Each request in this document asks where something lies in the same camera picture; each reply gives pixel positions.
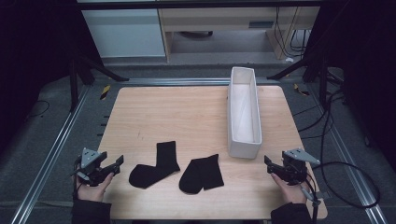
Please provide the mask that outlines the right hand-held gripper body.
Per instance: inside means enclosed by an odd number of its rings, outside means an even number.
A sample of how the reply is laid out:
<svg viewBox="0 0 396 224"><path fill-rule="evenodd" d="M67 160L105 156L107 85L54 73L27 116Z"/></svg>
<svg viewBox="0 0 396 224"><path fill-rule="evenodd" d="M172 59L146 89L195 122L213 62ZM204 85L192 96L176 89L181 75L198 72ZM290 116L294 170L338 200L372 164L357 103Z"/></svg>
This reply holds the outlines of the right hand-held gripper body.
<svg viewBox="0 0 396 224"><path fill-rule="evenodd" d="M316 159L301 148L283 151L282 159L284 171L281 179L292 186L306 180L307 163L320 164L319 159Z"/></svg>

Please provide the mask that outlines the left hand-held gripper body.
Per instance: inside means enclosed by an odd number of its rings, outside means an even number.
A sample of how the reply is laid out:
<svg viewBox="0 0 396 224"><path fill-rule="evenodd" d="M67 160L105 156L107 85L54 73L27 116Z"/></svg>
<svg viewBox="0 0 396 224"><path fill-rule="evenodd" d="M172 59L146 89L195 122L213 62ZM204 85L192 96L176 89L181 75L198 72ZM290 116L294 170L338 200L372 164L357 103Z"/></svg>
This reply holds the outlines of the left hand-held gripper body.
<svg viewBox="0 0 396 224"><path fill-rule="evenodd" d="M96 187L105 179L102 175L101 162L107 158L106 152L84 148L78 158L79 167L74 171L83 184Z"/></svg>

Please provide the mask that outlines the long black sock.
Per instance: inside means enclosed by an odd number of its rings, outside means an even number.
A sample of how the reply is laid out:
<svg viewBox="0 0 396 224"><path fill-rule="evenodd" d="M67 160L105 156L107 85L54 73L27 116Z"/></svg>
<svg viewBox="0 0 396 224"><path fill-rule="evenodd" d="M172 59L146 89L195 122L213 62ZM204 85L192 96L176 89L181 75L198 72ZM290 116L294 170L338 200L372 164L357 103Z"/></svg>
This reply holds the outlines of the long black sock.
<svg viewBox="0 0 396 224"><path fill-rule="evenodd" d="M130 173L129 183L133 187L147 189L179 171L176 142L162 142L157 144L156 165L137 164Z"/></svg>

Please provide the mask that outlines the short black sock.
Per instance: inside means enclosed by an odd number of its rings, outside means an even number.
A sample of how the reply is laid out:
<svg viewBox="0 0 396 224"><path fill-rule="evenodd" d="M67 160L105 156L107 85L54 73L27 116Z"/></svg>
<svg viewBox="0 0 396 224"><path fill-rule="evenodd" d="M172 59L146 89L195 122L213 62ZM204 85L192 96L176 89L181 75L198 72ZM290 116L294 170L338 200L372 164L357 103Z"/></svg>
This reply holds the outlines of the short black sock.
<svg viewBox="0 0 396 224"><path fill-rule="evenodd" d="M202 189L224 185L219 168L219 155L191 160L179 180L179 189L187 194L198 194Z"/></svg>

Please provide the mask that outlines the person's right hand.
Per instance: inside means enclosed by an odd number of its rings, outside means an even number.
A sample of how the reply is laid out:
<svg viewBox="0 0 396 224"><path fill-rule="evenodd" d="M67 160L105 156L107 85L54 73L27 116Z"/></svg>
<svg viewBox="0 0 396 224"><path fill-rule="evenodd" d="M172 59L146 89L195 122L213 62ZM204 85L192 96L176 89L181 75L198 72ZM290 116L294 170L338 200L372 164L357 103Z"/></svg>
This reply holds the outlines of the person's right hand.
<svg viewBox="0 0 396 224"><path fill-rule="evenodd" d="M309 187L305 183L300 185L290 186L280 177L278 177L276 174L271 174L271 177L273 178L275 183L279 186L285 203L306 204L307 198L303 193L303 189L309 190Z"/></svg>

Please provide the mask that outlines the person's left hand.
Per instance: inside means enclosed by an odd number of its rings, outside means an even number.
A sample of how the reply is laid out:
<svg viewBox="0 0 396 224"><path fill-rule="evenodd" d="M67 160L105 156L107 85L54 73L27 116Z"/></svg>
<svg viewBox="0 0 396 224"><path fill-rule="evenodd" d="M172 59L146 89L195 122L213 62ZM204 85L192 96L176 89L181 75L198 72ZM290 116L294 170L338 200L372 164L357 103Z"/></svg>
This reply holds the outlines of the person's left hand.
<svg viewBox="0 0 396 224"><path fill-rule="evenodd" d="M96 187L92 187L90 185L86 185L80 182L79 178L77 178L77 198L83 201L91 201L91 202L101 202L104 199L104 195L107 187L112 182L114 174L110 173L105 180Z"/></svg>

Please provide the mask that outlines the white fabric storage box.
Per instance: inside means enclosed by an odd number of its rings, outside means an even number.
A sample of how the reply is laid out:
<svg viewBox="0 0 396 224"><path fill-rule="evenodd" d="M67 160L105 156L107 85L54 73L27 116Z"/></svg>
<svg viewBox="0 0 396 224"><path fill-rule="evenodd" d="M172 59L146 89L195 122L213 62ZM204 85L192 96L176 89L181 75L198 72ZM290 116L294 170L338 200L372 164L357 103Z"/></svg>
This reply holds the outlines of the white fabric storage box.
<svg viewBox="0 0 396 224"><path fill-rule="evenodd" d="M262 146L262 127L256 76L252 68L232 68L227 120L229 155L255 159Z"/></svg>

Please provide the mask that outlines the black metal stand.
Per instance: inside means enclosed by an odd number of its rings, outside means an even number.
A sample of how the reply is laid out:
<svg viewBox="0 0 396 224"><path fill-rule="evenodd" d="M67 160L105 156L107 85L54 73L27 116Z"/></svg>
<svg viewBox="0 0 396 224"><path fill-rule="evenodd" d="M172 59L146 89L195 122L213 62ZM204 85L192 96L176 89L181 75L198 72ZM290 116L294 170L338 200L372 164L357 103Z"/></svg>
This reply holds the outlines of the black metal stand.
<svg viewBox="0 0 396 224"><path fill-rule="evenodd" d="M85 56L74 57L69 63L71 112L73 112L78 106L78 77L80 77L84 85L91 85L94 82L94 77L91 72L92 69L99 71L115 81L128 81L128 78L114 74L103 65L100 65Z"/></svg>
<svg viewBox="0 0 396 224"><path fill-rule="evenodd" d="M305 67L303 75L304 82L312 82L316 77L319 77L319 102L324 108L329 108L330 99L327 97L329 68L326 54L323 52L311 52L307 56L304 56L299 62L293 63L281 72L268 77L268 79L279 80L301 67Z"/></svg>

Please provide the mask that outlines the white cabinet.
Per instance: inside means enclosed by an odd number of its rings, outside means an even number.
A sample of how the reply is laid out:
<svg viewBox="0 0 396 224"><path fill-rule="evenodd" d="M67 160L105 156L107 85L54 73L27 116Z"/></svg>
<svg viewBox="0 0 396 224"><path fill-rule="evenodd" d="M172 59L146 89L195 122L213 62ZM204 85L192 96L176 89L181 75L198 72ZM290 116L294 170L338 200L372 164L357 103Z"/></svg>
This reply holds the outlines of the white cabinet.
<svg viewBox="0 0 396 224"><path fill-rule="evenodd" d="M102 58L165 56L156 9L84 10L82 14Z"/></svg>

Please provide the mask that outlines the aluminium floor rail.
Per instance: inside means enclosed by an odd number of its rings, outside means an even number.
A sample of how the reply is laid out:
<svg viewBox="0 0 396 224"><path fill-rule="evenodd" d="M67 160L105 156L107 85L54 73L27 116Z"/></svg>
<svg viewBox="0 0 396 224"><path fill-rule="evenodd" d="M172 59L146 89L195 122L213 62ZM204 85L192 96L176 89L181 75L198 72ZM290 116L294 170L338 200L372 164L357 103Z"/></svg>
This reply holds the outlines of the aluminium floor rail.
<svg viewBox="0 0 396 224"><path fill-rule="evenodd" d="M34 206L40 196L60 153L63 150L64 144L77 120L77 117L84 106L87 94L91 87L83 86L81 92L78 94L78 102L76 107L68 113L66 120L59 131L46 159L42 163L35 180L23 200L19 203L18 208L10 221L10 224L25 224Z"/></svg>
<svg viewBox="0 0 396 224"><path fill-rule="evenodd" d="M313 84L309 84L308 89L312 92L313 98L318 104L319 111L325 118L322 133L320 135L321 140L319 156L321 165L319 165L318 168L322 173L322 178L328 190L332 193L334 197L341 200L343 203L351 207L364 210L372 224L389 224L381 207L379 206L379 202L381 199L379 187L375 184L374 180L356 164L355 160L352 158L352 155L347 148L347 145L342 139L341 134L334 126L331 106L332 102L334 101L333 97L339 94L340 91L335 91L330 94L327 93L327 97L330 99L330 107L324 108L319 102L319 87L315 87ZM340 161L323 160L324 138L326 135L328 135L332 139L332 143L334 144L334 150L337 152ZM351 185L353 186L353 189L355 190L355 194L359 198L359 201L357 203L353 203L347 197L342 196L329 184L328 179L324 173L324 168L331 165L339 165L346 170L346 175Z"/></svg>
<svg viewBox="0 0 396 224"><path fill-rule="evenodd" d="M164 86L227 86L229 77L205 78L129 78L121 84L135 87L164 87Z"/></svg>

